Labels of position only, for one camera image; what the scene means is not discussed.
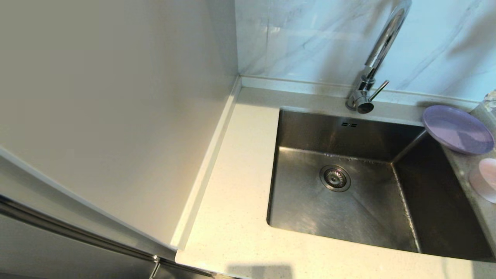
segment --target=white wall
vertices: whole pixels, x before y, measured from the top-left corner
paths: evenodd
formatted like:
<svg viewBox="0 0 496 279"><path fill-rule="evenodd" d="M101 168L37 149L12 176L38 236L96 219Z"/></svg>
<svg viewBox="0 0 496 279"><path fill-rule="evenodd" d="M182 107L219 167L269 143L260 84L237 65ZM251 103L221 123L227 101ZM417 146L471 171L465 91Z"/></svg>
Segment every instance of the white wall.
<svg viewBox="0 0 496 279"><path fill-rule="evenodd" d="M399 0L236 0L240 74L351 85ZM376 76L481 101L496 86L496 2L413 0Z"/></svg>
<svg viewBox="0 0 496 279"><path fill-rule="evenodd" d="M235 32L233 1L1 1L2 154L168 244L237 75Z"/></svg>

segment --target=chrome faucet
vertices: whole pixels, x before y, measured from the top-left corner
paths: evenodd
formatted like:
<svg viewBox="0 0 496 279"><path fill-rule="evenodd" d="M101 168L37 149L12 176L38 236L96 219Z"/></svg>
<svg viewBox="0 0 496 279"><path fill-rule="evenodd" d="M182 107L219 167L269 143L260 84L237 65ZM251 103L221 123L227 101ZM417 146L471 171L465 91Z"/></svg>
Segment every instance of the chrome faucet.
<svg viewBox="0 0 496 279"><path fill-rule="evenodd" d="M372 96L369 96L369 90L375 83L375 73L386 57L396 35L398 35L411 5L411 0L402 0L389 16L387 24L384 26L384 29L375 43L367 62L365 62L365 68L359 74L355 86L346 101L346 107L348 109L357 111L358 113L369 113L373 110L372 100L389 83L389 80L386 80Z"/></svg>

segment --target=kitchen sink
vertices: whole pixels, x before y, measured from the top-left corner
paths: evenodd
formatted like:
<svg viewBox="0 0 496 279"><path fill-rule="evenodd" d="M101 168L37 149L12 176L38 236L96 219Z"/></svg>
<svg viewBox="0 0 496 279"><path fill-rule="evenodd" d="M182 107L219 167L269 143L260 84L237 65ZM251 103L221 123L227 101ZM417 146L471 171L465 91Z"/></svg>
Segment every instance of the kitchen sink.
<svg viewBox="0 0 496 279"><path fill-rule="evenodd" d="M281 110L267 222L495 261L443 149L423 127Z"/></svg>

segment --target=drain strainer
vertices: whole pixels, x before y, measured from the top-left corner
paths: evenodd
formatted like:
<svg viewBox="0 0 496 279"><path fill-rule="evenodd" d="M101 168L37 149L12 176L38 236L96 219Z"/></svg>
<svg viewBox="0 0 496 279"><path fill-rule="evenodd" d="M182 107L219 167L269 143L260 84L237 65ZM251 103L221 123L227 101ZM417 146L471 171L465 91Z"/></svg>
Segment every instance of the drain strainer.
<svg viewBox="0 0 496 279"><path fill-rule="evenodd" d="M351 185L350 175L338 165L323 167L320 170L320 180L329 190L336 192L344 192Z"/></svg>

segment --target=purple dish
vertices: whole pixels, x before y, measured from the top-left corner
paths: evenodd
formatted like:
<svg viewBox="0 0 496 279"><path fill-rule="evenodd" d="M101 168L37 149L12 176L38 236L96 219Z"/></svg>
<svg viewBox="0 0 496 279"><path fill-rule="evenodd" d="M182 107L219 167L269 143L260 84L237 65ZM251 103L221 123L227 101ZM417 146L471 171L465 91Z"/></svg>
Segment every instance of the purple dish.
<svg viewBox="0 0 496 279"><path fill-rule="evenodd" d="M495 139L488 128L470 114L448 106L431 106L422 117L429 134L451 150L470 155L491 151Z"/></svg>

